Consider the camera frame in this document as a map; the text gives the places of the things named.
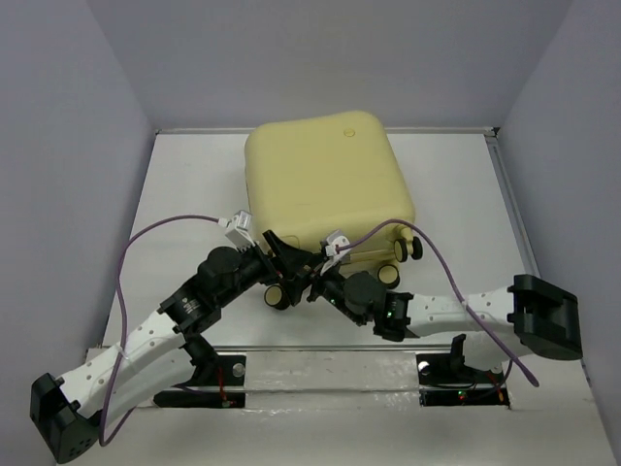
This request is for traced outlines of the yellow suitcase with black lining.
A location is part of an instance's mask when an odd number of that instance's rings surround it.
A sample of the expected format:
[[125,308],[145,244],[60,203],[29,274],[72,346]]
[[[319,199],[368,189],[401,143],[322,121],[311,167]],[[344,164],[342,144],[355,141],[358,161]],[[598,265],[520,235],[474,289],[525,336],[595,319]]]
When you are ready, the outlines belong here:
[[336,230],[360,246],[341,271],[366,271],[389,288],[399,265],[422,255],[407,225],[415,207],[381,121],[364,111],[272,122],[245,141],[252,234],[271,230],[310,252]]

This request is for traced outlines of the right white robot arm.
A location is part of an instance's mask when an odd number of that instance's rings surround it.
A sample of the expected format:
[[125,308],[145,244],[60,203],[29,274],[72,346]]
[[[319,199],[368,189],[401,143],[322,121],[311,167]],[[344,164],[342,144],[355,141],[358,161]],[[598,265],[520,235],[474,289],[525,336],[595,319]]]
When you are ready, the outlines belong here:
[[561,361],[583,356],[577,297],[532,275],[454,297],[396,292],[367,272],[346,278],[330,271],[310,288],[309,301],[319,298],[390,342],[452,334],[446,368],[459,381],[522,355]]

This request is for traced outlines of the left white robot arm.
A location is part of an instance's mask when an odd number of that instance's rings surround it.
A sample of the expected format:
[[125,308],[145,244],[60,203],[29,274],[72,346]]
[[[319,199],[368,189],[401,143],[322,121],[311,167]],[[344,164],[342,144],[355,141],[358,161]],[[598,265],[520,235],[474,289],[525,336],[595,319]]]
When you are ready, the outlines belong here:
[[203,334],[227,305],[256,284],[279,287],[295,304],[342,251],[329,243],[317,252],[300,250],[271,230],[263,234],[265,250],[237,227],[227,235],[231,246],[210,251],[197,272],[134,330],[124,316],[117,344],[59,377],[45,373],[32,383],[30,418],[57,463],[107,445],[109,423],[126,420],[153,394],[216,376],[218,354]]

